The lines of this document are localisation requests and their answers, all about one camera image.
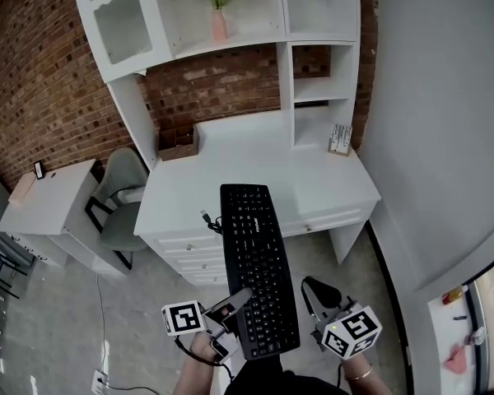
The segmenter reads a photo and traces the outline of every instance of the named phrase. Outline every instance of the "bracelet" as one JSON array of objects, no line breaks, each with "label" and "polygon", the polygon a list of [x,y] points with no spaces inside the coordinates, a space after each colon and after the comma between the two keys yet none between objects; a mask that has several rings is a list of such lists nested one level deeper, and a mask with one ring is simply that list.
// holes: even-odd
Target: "bracelet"
[{"label": "bracelet", "polygon": [[365,372],[362,376],[357,376],[356,378],[348,378],[347,376],[344,376],[344,378],[348,381],[348,382],[354,382],[356,380],[361,380],[363,378],[367,378],[371,372],[373,371],[373,366],[370,367],[370,369]]}]

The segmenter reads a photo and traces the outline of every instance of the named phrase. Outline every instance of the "gray floor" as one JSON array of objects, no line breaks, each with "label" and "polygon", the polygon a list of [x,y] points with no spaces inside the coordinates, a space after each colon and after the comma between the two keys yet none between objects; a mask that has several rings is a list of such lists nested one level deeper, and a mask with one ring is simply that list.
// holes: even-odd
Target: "gray floor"
[{"label": "gray floor", "polygon": [[[301,347],[282,356],[284,367],[336,382],[337,358],[321,353],[310,337],[313,319],[300,294],[301,279],[313,275],[371,305],[384,331],[366,355],[393,393],[406,393],[397,328],[367,235],[359,237],[341,266],[336,263],[327,233],[286,239],[286,248],[296,292]],[[22,278],[14,279],[14,289],[21,299],[0,304],[0,327],[4,331],[0,337],[0,393],[91,393],[93,371],[102,361],[103,341],[95,273],[72,260],[63,270],[37,263],[30,277]],[[150,386],[162,394],[171,393],[184,355],[165,334],[161,307],[184,300],[211,305],[227,296],[227,289],[197,289],[151,251],[135,254],[133,270],[125,279],[101,276],[99,283],[105,340],[109,344],[105,364],[109,366],[110,384]]]}]

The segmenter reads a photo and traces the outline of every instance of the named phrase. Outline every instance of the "black pants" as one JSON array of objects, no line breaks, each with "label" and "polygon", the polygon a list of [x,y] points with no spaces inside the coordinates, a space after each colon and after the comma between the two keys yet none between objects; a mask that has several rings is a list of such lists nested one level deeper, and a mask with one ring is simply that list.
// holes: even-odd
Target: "black pants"
[{"label": "black pants", "polygon": [[225,391],[225,395],[262,395],[265,393],[307,393],[308,395],[345,395],[330,383],[317,378],[283,371],[280,356],[247,361]]}]

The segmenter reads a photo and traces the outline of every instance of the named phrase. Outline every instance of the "black baseboard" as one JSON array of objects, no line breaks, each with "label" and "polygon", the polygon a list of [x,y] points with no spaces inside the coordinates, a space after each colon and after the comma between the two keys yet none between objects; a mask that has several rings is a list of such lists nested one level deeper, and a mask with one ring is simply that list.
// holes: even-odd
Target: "black baseboard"
[{"label": "black baseboard", "polygon": [[373,231],[373,227],[369,221],[366,222],[366,231],[370,236],[371,245],[375,250],[375,256],[379,261],[380,270],[382,271],[382,275],[384,277],[384,282],[386,283],[386,289],[388,290],[388,296],[390,303],[392,304],[392,308],[394,310],[395,322],[397,323],[398,336],[401,341],[401,348],[403,349],[403,360],[404,360],[404,371],[406,373],[406,390],[408,395],[414,394],[413,387],[413,373],[412,373],[412,365],[408,358],[408,337],[406,336],[406,328],[404,327],[403,314],[401,313],[401,307],[398,303],[397,292],[394,288],[394,283],[392,282],[392,278],[389,275],[388,267],[386,266],[386,261],[384,260],[384,255],[382,250],[380,249],[379,242],[377,241],[377,237],[375,236],[375,232]]}]

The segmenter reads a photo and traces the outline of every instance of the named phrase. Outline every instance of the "brick wall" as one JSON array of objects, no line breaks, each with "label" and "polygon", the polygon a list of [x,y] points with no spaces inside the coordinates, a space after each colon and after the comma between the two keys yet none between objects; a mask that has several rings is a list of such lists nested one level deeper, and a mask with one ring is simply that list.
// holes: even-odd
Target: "brick wall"
[{"label": "brick wall", "polygon": [[[373,85],[376,19],[361,0],[362,45],[354,145]],[[296,74],[329,74],[326,48],[295,55]],[[276,49],[260,45],[154,67],[140,80],[156,126],[278,109]],[[0,0],[0,178],[9,187],[37,160],[48,170],[105,164],[131,138],[91,55],[75,0]]]}]

